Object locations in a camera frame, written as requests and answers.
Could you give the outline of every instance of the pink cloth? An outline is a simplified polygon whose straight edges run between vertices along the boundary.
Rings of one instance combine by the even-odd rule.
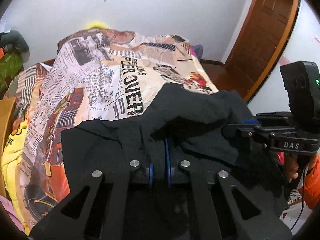
[[[21,222],[19,221],[19,219],[17,218],[17,214],[13,208],[13,205],[11,203],[10,200],[6,199],[5,197],[0,195],[0,201],[4,207],[4,209],[7,211],[9,217],[11,218],[11,220],[14,222],[14,224],[17,226],[17,228],[20,231],[23,231],[23,225],[21,224]]]
[[[191,51],[191,54],[192,54],[193,56],[195,56],[195,57],[197,56],[197,55],[196,55],[196,52],[194,51],[194,49],[193,49],[192,47],[190,47],[190,51]]]

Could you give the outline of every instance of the striped fabric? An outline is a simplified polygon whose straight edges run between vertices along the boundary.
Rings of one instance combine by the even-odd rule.
[[[190,44],[188,42],[182,43],[181,47],[184,48],[184,50],[187,52],[187,54],[189,56],[192,56],[192,52],[191,52],[191,49],[190,49],[191,46],[190,46]]]
[[[35,85],[43,82],[48,71],[37,63],[25,71],[19,73],[9,85],[4,98],[16,97],[16,109],[14,119],[21,118],[24,120],[31,102],[32,91]]]
[[[170,51],[175,51],[176,46],[174,44],[165,44],[165,43],[141,43],[141,45],[147,45],[150,47],[156,47],[156,48],[161,48],[161,49],[167,49]]]
[[[75,123],[77,110],[63,112],[57,121],[56,128],[71,127]]]

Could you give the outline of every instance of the metal screw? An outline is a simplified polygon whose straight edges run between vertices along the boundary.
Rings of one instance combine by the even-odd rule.
[[[140,162],[138,160],[130,161],[130,166],[132,167],[138,167],[140,165]]]
[[[189,167],[190,164],[191,164],[190,161],[187,161],[187,160],[180,162],[180,165],[185,168]]]
[[[218,172],[219,177],[226,178],[229,176],[229,173],[227,171],[219,171]]]
[[[102,171],[96,170],[94,172],[92,172],[92,176],[95,178],[98,178],[102,175]]]

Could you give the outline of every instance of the orange jacket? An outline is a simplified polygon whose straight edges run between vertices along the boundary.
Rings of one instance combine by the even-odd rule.
[[[312,171],[306,176],[304,186],[304,201],[308,208],[314,209],[320,200],[320,156]]]

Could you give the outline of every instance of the black garment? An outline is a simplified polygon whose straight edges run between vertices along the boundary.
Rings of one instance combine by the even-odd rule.
[[[110,162],[116,163],[119,159],[129,163],[132,159],[147,158],[153,162],[157,185],[157,181],[164,179],[165,172],[163,139],[173,138],[173,150],[183,151],[189,160],[197,160],[204,172],[207,167],[211,167],[213,173],[221,169],[232,171],[233,176],[256,196],[257,204],[280,215],[285,201],[281,173],[274,162],[262,152],[261,145],[255,145],[255,151],[251,152],[245,144],[237,145],[236,141],[228,141],[221,133],[225,124],[242,123],[251,117],[251,112],[236,92],[220,91],[214,95],[204,95],[191,93],[175,84],[166,84],[143,115],[118,121],[85,121],[61,132],[70,190],[94,170],[110,172]],[[133,203],[140,206],[140,210],[152,207],[156,210],[160,205],[158,210],[167,212],[159,214],[158,211],[150,211],[150,214],[159,214],[159,220],[172,225],[170,221],[174,212],[168,209],[171,207],[168,205],[170,201],[163,203],[162,193],[157,188],[154,190],[153,200],[150,200],[152,204],[146,201],[145,207],[141,206],[141,197],[137,197],[140,194],[142,193],[128,195],[128,203],[132,208]],[[126,210],[126,216],[137,222],[139,215],[133,210],[134,208],[131,212]],[[184,221],[180,225],[182,228],[186,228],[185,219],[178,219]],[[152,222],[148,219],[139,223],[152,228]],[[178,230],[176,226],[172,228],[172,236],[182,235],[181,231],[175,231]]]

